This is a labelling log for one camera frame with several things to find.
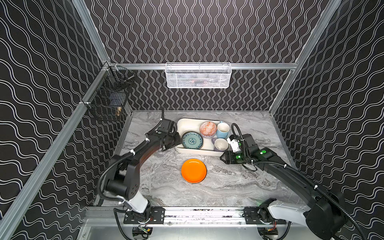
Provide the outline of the light blue mug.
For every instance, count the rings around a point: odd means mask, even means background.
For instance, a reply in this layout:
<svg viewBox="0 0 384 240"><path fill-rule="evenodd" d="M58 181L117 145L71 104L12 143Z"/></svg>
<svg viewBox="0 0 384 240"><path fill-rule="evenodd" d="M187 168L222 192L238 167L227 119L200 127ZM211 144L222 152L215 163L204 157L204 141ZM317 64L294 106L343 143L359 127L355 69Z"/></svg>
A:
<svg viewBox="0 0 384 240"><path fill-rule="evenodd" d="M218 139L227 139L230 134L230 126L225 122L220 122L217 125L216 136Z"/></svg>

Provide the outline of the lavender mug white inside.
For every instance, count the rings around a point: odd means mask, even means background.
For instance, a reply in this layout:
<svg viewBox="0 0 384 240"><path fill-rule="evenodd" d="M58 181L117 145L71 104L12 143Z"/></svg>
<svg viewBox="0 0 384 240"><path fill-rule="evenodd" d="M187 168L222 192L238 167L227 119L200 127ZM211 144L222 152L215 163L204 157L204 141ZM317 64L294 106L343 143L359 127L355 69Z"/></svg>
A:
<svg viewBox="0 0 384 240"><path fill-rule="evenodd" d="M215 152L225 152L229 149L230 145L225 139L217 139L213 138L212 143L214 145L214 151Z"/></svg>

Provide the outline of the teal patterned plate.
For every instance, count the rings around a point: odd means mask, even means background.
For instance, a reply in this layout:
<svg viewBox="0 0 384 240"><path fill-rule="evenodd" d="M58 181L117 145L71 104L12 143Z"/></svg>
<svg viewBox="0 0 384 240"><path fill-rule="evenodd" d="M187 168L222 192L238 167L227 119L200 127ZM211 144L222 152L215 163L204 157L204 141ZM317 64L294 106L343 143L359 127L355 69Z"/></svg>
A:
<svg viewBox="0 0 384 240"><path fill-rule="evenodd" d="M182 145L185 149L200 150L203 147L202 136L194 131L187 131L182 135Z"/></svg>

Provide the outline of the white plastic bin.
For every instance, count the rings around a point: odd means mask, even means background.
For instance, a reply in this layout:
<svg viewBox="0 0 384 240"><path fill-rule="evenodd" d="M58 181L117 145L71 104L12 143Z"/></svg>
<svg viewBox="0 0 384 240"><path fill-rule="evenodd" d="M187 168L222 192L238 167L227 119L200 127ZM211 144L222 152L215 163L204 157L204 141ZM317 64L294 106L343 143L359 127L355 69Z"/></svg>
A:
<svg viewBox="0 0 384 240"><path fill-rule="evenodd" d="M186 132L196 132L202 136L203 144L200 149L188 149L185 148L182 144L179 144L176 146L176 151L181 154L194 154L194 155L205 155L205 156L214 156L214 157L220 157L224 151L219 151L215 147L215 141L217 138L217 134L215 134L212 137L204 137L200 133L200 126L204 122L212 122L215 123L217 126L218 124L222 123L222 121L214 121L214 120L200 120L200 119L189 119L189 118L183 118L180 119L177 123L178 133L181 137Z"/></svg>

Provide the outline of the red patterned bowl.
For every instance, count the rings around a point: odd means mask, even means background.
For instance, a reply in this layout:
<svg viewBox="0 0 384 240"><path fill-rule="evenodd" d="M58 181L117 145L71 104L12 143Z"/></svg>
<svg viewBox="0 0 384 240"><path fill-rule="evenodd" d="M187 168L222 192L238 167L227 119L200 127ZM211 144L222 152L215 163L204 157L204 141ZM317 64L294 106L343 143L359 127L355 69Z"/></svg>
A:
<svg viewBox="0 0 384 240"><path fill-rule="evenodd" d="M199 127L200 134L205 138L213 137L217 132L217 125L214 122L203 122Z"/></svg>

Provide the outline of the orange plate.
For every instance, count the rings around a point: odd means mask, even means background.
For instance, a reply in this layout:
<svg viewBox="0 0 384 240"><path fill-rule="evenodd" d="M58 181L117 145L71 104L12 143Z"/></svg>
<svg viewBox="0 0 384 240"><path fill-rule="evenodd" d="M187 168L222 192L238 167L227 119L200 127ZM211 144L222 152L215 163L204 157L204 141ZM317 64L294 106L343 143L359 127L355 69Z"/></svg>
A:
<svg viewBox="0 0 384 240"><path fill-rule="evenodd" d="M207 175L207 167L198 159L189 159L183 163L181 174L184 180L188 183L197 184L205 179Z"/></svg>

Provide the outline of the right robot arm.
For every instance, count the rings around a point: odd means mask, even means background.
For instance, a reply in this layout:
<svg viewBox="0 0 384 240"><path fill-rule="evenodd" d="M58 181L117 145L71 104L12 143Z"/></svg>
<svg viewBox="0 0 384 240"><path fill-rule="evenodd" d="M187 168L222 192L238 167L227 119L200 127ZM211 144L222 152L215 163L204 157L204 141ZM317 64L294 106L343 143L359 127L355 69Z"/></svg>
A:
<svg viewBox="0 0 384 240"><path fill-rule="evenodd" d="M304 205L285 204L269 198L255 208L255 213L246 212L247 217L258 217L265 224L285 221L288 226L303 225L322 240L336 240L336 233L352 222L345 209L345 200L340 192L333 193L311 181L300 171L289 166L269 148L259 148L250 134L242 134L239 126L231 125L230 149L221 160L227 165L241 164L252 172L264 171L296 193Z"/></svg>

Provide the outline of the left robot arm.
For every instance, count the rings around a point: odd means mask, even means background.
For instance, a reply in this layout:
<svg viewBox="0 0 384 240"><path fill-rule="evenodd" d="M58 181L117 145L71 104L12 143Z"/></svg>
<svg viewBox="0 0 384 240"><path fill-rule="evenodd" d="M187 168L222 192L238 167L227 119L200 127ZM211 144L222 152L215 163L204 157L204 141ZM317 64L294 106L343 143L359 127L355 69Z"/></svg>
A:
<svg viewBox="0 0 384 240"><path fill-rule="evenodd" d="M145 161L155 152L167 151L181 144L176 123L165 118L165 110L158 124L145 133L145 140L128 153L115 155L100 176L97 186L101 199L118 202L129 211L146 212L149 201L140 193L140 173Z"/></svg>

